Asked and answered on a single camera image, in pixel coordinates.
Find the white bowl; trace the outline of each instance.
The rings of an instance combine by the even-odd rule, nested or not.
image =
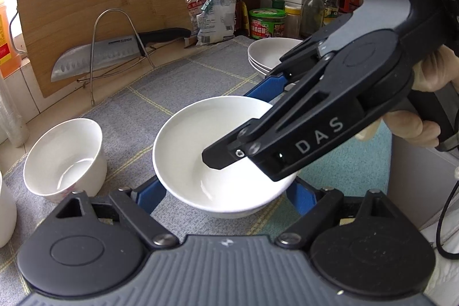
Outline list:
[[[34,144],[24,164],[28,190],[53,202],[60,202],[70,191],[95,196],[106,174],[102,130],[87,118],[54,126]]]
[[[273,182],[245,157],[223,170],[203,163],[201,153],[271,104],[244,96],[199,101],[174,114],[153,145],[153,166],[163,186],[176,198],[212,217],[240,218],[280,196],[297,173]]]
[[[249,64],[252,66],[252,68],[254,68],[259,74],[261,74],[261,76],[264,78],[266,77],[266,75],[269,73],[268,71],[265,71],[265,70],[262,70],[260,67],[256,66],[253,62],[253,60],[251,60],[249,58]]]
[[[256,65],[270,72],[281,63],[279,59],[283,55],[301,42],[299,39],[280,37],[259,39],[249,46],[247,53]]]
[[[0,248],[10,241],[16,225],[16,203],[0,173]]]

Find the knife holder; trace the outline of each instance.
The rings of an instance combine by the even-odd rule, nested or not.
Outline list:
[[[127,17],[127,19],[129,20],[129,23],[132,27],[132,30],[134,31],[134,34],[135,34],[135,37],[137,38],[137,42],[139,44],[139,47],[141,47],[141,55],[138,57],[138,58],[134,58],[132,60],[136,60],[138,59],[138,61],[136,61],[134,64],[128,66],[127,68],[121,70],[121,71],[117,71],[117,72],[113,72],[113,73],[110,73],[113,69],[121,66],[121,65],[124,65],[124,64],[127,64],[129,63],[130,61],[132,60],[129,60],[113,69],[110,69],[109,71],[97,76],[97,77],[94,77],[94,44],[96,43],[96,31],[97,31],[97,24],[99,23],[99,20],[104,16],[106,15],[107,13],[110,13],[110,12],[121,12],[123,15],[125,15]],[[77,82],[82,82],[83,83],[83,87],[86,86],[86,84],[89,82],[90,84],[90,91],[91,91],[91,106],[94,107],[94,105],[96,104],[96,102],[94,101],[94,94],[93,94],[93,87],[92,87],[92,82],[93,80],[95,79],[98,79],[98,78],[105,78],[105,77],[111,77],[113,75],[117,75],[119,73],[123,73],[125,71],[127,71],[128,69],[132,68],[133,66],[136,66],[138,63],[140,63],[141,61],[143,61],[144,59],[148,59],[148,62],[150,63],[150,65],[155,68],[155,65],[153,64],[153,62],[151,61],[150,59],[150,55],[147,53],[142,41],[141,41],[141,38],[139,36],[139,34],[137,33],[137,30],[135,29],[134,27],[134,24],[132,23],[132,20],[131,18],[129,17],[129,15],[124,12],[122,9],[107,9],[105,10],[104,12],[102,12],[96,22],[94,23],[94,28],[93,28],[93,31],[92,31],[92,42],[91,42],[91,57],[90,57],[90,75],[89,75],[89,78],[82,78],[82,79],[79,79],[77,80]]]

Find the blue gripper part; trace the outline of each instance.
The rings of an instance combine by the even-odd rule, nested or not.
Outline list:
[[[261,81],[244,96],[269,103],[284,92],[285,86],[287,86],[287,79],[284,75],[278,77],[271,76]]]
[[[151,214],[166,196],[166,188],[164,188],[156,175],[153,178],[153,183],[137,196],[137,205],[148,214]]]
[[[287,189],[287,198],[295,207],[296,211],[304,216],[308,211],[310,211],[314,205],[316,205],[317,200],[315,194],[308,191],[302,184],[298,182],[299,178],[296,178],[293,183]]]

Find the hand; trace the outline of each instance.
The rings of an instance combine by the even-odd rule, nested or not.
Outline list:
[[[459,58],[446,46],[441,46],[435,53],[418,62],[413,70],[413,90],[433,93],[452,82],[459,92]],[[439,144],[440,126],[432,121],[423,121],[416,114],[406,110],[386,113],[355,137],[363,141],[371,139],[376,134],[381,120],[384,120],[394,135],[412,145],[433,148]]]

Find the stacked white plate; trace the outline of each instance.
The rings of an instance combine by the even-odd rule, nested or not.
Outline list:
[[[249,64],[264,78],[281,63],[279,59],[283,55],[301,42],[299,39],[280,37],[259,39],[249,46]],[[294,83],[285,89],[290,90],[293,85]]]

